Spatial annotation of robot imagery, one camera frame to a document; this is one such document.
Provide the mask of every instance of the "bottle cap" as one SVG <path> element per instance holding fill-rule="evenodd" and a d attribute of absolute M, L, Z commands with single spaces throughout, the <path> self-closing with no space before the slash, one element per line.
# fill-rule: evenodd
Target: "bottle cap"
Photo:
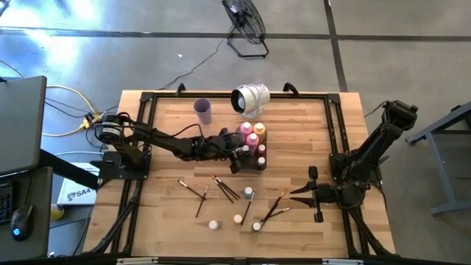
<path fill-rule="evenodd" d="M 241 216 L 240 214 L 236 214 L 236 215 L 234 216 L 234 222 L 235 222 L 236 224 L 242 223 L 242 216 Z"/>
<path fill-rule="evenodd" d="M 261 124 L 261 123 L 257 123 L 257 124 L 255 125 L 255 129 L 257 129 L 257 130 L 263 130 L 264 128 L 265 128 L 265 126 L 264 126 L 263 124 Z"/>
<path fill-rule="evenodd" d="M 250 135 L 249 135 L 249 138 L 250 138 L 250 140 L 252 140 L 252 141 L 257 141 L 257 137 L 258 137 L 258 136 L 257 136 L 256 134 L 254 134 L 254 133 L 250 133 Z"/>
<path fill-rule="evenodd" d="M 262 228 L 262 225 L 260 225 L 259 222 L 255 222 L 255 223 L 252 224 L 252 229 L 253 229 L 255 232 L 260 231 L 261 228 Z"/>
<path fill-rule="evenodd" d="M 244 193 L 247 194 L 247 195 L 252 195 L 252 192 L 253 192 L 253 189 L 250 188 L 250 187 L 246 187 L 244 189 Z"/>
<path fill-rule="evenodd" d="M 253 132 L 258 135 L 263 135 L 265 133 L 265 126 L 261 123 L 257 123 L 253 126 Z"/>
<path fill-rule="evenodd" d="M 246 122 L 244 122 L 244 123 L 242 124 L 242 127 L 243 127 L 244 129 L 250 129 L 250 127 L 252 127 L 252 125 L 251 125 L 249 122 L 246 121 Z"/>
<path fill-rule="evenodd" d="M 258 158 L 257 164 L 258 164 L 259 166 L 263 166 L 263 165 L 265 164 L 265 158 Z"/>
<path fill-rule="evenodd" d="M 215 221 L 215 220 L 209 222 L 209 228 L 210 228 L 211 230 L 216 230 L 216 229 L 218 229 L 218 226 L 219 226 L 219 225 L 218 225 L 218 222 Z"/>
<path fill-rule="evenodd" d="M 263 153 L 263 152 L 265 152 L 265 148 L 266 148 L 265 144 L 261 144 L 261 145 L 258 146 L 258 151 Z"/>

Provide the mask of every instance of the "wooden table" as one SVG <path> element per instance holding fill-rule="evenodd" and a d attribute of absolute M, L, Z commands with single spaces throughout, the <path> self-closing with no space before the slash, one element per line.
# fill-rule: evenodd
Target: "wooden table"
<path fill-rule="evenodd" d="M 123 91 L 119 111 L 136 119 L 142 91 Z M 368 136 L 358 93 L 340 93 L 350 148 L 358 148 Z M 193 112 L 194 99 L 159 99 L 154 126 L 173 134 L 198 122 Z M 234 112 L 229 99 L 211 99 L 213 122 L 204 125 L 206 136 L 217 135 L 221 128 L 234 130 L 246 121 Z M 339 135 L 332 107 L 336 135 Z M 149 110 L 144 115 L 147 120 Z M 308 167 L 317 166 L 319 183 L 331 183 L 328 154 L 330 142 L 322 100 L 272 99 L 259 119 L 269 132 L 267 169 L 261 174 L 231 174 L 229 161 L 183 162 L 164 149 L 152 151 L 149 178 L 144 183 L 132 255 L 206 256 L 259 258 L 347 257 L 341 211 L 336 205 L 324 205 L 324 222 L 314 222 L 314 210 L 289 199 L 280 201 L 279 209 L 293 209 L 270 219 L 260 233 L 251 224 L 262 219 L 284 187 L 289 191 L 308 181 Z M 180 137 L 198 135 L 197 128 Z M 341 142 L 337 143 L 341 152 Z M 217 175 L 235 191 L 253 187 L 257 192 L 244 226 L 233 222 L 235 214 L 244 214 L 248 200 L 231 204 L 217 188 L 211 175 Z M 196 197 L 177 180 L 183 180 L 201 194 L 209 185 L 208 201 L 195 219 L 199 205 Z M 100 188 L 88 228 L 84 250 L 90 250 L 110 229 L 116 218 L 123 181 L 114 180 Z M 391 252 L 394 245 L 381 193 L 367 192 L 361 206 L 364 220 L 380 242 Z M 218 230 L 208 222 L 217 220 Z M 359 250 L 358 231 L 352 221 L 355 245 Z M 125 242 L 127 223 L 121 235 Z"/>

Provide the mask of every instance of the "pink paint bottle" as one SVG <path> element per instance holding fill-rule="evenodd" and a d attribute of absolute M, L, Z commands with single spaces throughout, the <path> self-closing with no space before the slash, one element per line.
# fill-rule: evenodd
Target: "pink paint bottle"
<path fill-rule="evenodd" d="M 249 136 L 247 136 L 246 144 L 247 146 L 249 146 L 250 152 L 252 153 L 252 155 L 254 155 L 255 151 L 257 151 L 258 142 L 259 142 L 259 139 L 256 134 L 250 133 Z"/>
<path fill-rule="evenodd" d="M 249 136 L 250 133 L 252 133 L 252 125 L 249 122 L 244 122 L 241 127 L 241 140 L 245 143 L 247 136 Z"/>

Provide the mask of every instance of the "concrete floor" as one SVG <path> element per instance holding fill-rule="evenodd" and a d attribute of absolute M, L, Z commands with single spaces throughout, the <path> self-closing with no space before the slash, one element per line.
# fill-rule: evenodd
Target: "concrete floor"
<path fill-rule="evenodd" d="M 268 33 L 328 34 L 322 0 L 253 0 Z M 343 35 L 470 35 L 471 3 L 451 0 L 331 0 L 338 34 Z M 218 32 L 230 22 L 219 0 L 26 1 L 12 0 L 0 27 L 92 29 L 121 32 Z M 44 74 L 49 84 L 83 92 L 98 110 L 118 104 L 124 89 L 161 88 L 189 71 L 216 48 L 215 38 L 88 38 L 50 37 L 52 31 L 0 35 L 0 59 L 25 76 Z M 188 89 L 232 90 L 243 83 L 263 82 L 279 91 L 292 82 L 301 91 L 339 91 L 330 40 L 268 39 L 265 60 L 243 60 L 227 45 L 194 74 L 184 77 Z M 238 46 L 250 49 L 244 40 Z M 429 125 L 456 105 L 471 99 L 470 42 L 340 40 L 339 50 L 349 91 L 360 93 L 364 112 L 385 99 L 419 107 L 417 123 L 388 150 L 381 166 L 389 221 L 397 253 L 409 258 L 469 263 L 471 211 L 433 218 L 429 208 L 445 202 L 438 174 L 425 142 L 409 147 L 406 136 Z M 14 76 L 0 66 L 0 76 Z M 48 90 L 48 97 L 85 108 L 67 91 Z M 372 131 L 380 111 L 367 118 Z M 77 120 L 46 107 L 43 131 L 62 133 Z M 56 153 L 96 151 L 85 132 L 65 138 L 43 137 L 42 148 Z M 69 161 L 96 157 L 71 155 Z M 54 179 L 53 201 L 61 179 Z M 73 208 L 64 222 L 85 218 L 88 207 Z M 70 255 L 84 221 L 51 229 L 50 251 Z M 69 235 L 70 241 L 59 241 Z"/>

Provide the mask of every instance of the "purple cup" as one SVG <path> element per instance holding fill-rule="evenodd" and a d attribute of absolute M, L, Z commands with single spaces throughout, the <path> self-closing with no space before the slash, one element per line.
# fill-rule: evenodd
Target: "purple cup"
<path fill-rule="evenodd" d="M 209 99 L 197 99 L 193 107 L 202 124 L 211 123 L 211 102 Z"/>

